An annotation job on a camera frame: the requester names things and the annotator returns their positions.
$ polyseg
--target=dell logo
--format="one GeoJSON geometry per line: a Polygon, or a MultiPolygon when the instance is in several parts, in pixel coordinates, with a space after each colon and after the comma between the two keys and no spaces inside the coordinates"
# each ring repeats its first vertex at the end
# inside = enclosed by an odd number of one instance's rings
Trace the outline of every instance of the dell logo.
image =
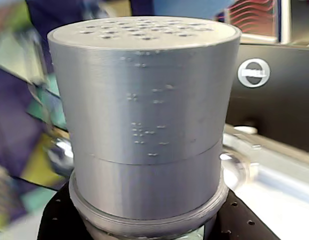
{"type": "Polygon", "coordinates": [[[260,58],[253,58],[244,61],[238,69],[238,79],[242,85],[247,88],[257,88],[266,84],[270,78],[270,67],[268,63],[260,58]],[[249,68],[249,65],[254,64],[258,69],[249,68]],[[249,81],[248,78],[259,79],[256,84],[249,81]]]}

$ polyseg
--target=gray cylinder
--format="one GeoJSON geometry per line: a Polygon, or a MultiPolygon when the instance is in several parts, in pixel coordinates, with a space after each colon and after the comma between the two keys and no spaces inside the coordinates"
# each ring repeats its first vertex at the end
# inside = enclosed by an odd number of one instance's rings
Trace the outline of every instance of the gray cylinder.
{"type": "Polygon", "coordinates": [[[230,25],[163,16],[49,33],[76,185],[88,204],[147,221],[213,197],[239,38],[230,25]]]}

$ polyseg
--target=cylinder top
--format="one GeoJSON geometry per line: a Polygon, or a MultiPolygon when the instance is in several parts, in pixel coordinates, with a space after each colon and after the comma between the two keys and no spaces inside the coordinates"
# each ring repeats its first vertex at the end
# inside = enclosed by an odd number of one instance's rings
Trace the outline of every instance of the cylinder top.
{"type": "Polygon", "coordinates": [[[238,28],[207,19],[129,16],[65,25],[51,31],[48,38],[71,47],[133,51],[197,48],[239,36],[238,28]]]}

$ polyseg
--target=black base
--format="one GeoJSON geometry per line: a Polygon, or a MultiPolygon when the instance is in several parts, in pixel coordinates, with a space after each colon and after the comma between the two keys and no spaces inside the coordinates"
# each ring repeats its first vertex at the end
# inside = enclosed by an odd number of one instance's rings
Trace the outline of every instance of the black base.
{"type": "MultiPolygon", "coordinates": [[[[93,240],[70,196],[68,183],[44,209],[37,240],[93,240]]],[[[279,238],[230,190],[204,240],[279,240],[279,238]]]]}

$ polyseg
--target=purple object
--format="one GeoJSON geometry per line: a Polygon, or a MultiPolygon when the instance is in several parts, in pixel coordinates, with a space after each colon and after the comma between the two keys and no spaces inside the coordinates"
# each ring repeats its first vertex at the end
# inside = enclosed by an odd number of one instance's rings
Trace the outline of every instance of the purple object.
{"type": "Polygon", "coordinates": [[[16,177],[43,132],[42,122],[26,112],[32,99],[25,81],[0,69],[0,165],[16,177]]]}

